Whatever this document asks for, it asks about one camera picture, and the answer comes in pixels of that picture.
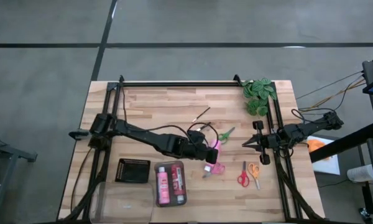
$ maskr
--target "orange object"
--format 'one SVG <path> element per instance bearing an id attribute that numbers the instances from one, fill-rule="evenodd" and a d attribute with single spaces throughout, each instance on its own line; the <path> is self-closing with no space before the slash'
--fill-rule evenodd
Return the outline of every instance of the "orange object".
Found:
<path id="1" fill-rule="evenodd" d="M 325 143 L 323 143 L 323 142 L 321 142 L 317 139 L 308 140 L 307 143 L 308 143 L 309 152 L 313 152 L 313 151 L 319 149 L 320 147 L 323 147 L 323 146 L 326 145 Z"/>

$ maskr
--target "gray floor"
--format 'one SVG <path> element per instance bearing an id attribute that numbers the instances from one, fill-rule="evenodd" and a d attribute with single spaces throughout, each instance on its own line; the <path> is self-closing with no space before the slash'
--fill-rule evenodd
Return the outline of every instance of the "gray floor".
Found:
<path id="1" fill-rule="evenodd" d="M 110 0 L 0 1 L 0 43 L 99 42 Z M 210 0 L 117 3 L 108 42 L 373 42 L 373 0 Z M 67 132 L 80 122 L 98 49 L 0 49 L 0 138 L 39 154 L 21 161 L 0 223 L 53 221 L 74 146 Z M 296 96 L 361 70 L 373 48 L 107 49 L 98 80 L 292 80 Z M 300 107 L 344 88 L 356 77 L 298 100 Z M 324 106 L 335 108 L 337 97 Z M 341 137 L 373 122 L 361 87 L 338 110 Z M 340 155 L 343 172 L 357 152 Z M 318 185 L 343 180 L 318 174 Z M 326 216 L 361 222 L 358 185 L 320 189 Z"/>

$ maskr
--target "orange scissors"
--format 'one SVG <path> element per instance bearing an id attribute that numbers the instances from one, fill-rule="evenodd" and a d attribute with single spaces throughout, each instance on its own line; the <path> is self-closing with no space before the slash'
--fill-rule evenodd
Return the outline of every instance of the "orange scissors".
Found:
<path id="1" fill-rule="evenodd" d="M 243 162 L 242 174 L 237 177 L 237 182 L 240 183 L 243 187 L 247 187 L 250 184 L 250 179 L 246 174 L 246 161 Z"/>
<path id="2" fill-rule="evenodd" d="M 254 177 L 254 181 L 256 182 L 257 190 L 260 190 L 260 183 L 259 183 L 259 173 L 260 173 L 260 167 L 258 165 L 255 165 L 253 163 L 249 164 L 249 167 L 247 168 L 249 173 Z"/>

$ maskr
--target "butcher block tabletop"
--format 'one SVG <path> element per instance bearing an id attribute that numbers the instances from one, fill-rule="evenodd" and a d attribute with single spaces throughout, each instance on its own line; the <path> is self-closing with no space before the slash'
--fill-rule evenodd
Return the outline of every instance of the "butcher block tabletop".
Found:
<path id="1" fill-rule="evenodd" d="M 284 124 L 299 123 L 291 109 L 297 109 L 297 103 L 291 81 L 274 81 L 279 98 L 280 110 Z M 103 109 L 106 86 L 108 82 L 91 82 L 86 99 L 80 128 L 90 129 L 97 113 Z M 279 193 L 277 173 L 272 150 L 268 149 L 271 158 L 269 165 L 262 165 L 259 152 L 242 147 L 256 131 L 252 122 L 264 122 L 263 134 L 269 132 L 266 117 L 251 116 L 244 108 L 246 99 L 241 87 L 230 86 L 199 86 L 199 87 L 125 87 L 127 122 L 140 128 L 149 129 L 166 124 L 174 124 L 188 129 L 194 120 L 207 107 L 211 107 L 198 122 L 211 125 L 218 133 L 225 133 L 232 127 L 229 141 L 221 146 L 219 162 L 226 170 L 221 175 L 202 179 L 205 171 L 205 161 L 181 159 L 185 166 L 185 185 L 187 202 L 178 207 L 159 208 L 153 205 L 151 222 L 283 222 L 283 210 Z M 111 97 L 109 111 L 112 111 L 114 97 Z M 123 95 L 119 99 L 117 117 L 124 119 L 122 107 Z M 272 100 L 270 101 L 275 129 L 276 117 Z M 173 133 L 184 136 L 175 128 L 154 131 L 155 133 Z M 203 133 L 208 142 L 216 138 L 210 128 Z M 71 160 L 69 175 L 62 198 L 58 218 L 64 218 L 70 213 L 70 199 L 81 163 L 89 151 L 88 139 L 76 143 Z M 152 146 L 135 140 L 116 136 L 113 138 L 109 169 L 106 182 L 115 183 L 117 164 L 120 158 L 150 160 L 149 183 L 156 190 L 154 165 L 158 162 L 174 161 L 172 157 L 161 155 Z M 76 205 L 86 192 L 90 177 L 93 153 L 85 163 L 75 191 Z M 241 174 L 242 163 L 255 163 L 260 168 L 260 190 L 250 174 L 250 185 L 242 187 L 237 182 Z M 308 149 L 303 144 L 294 148 L 292 164 L 295 180 L 300 193 L 314 211 L 324 217 L 324 211 L 316 185 Z M 295 217 L 290 192 L 287 190 L 288 203 L 292 217 Z"/>

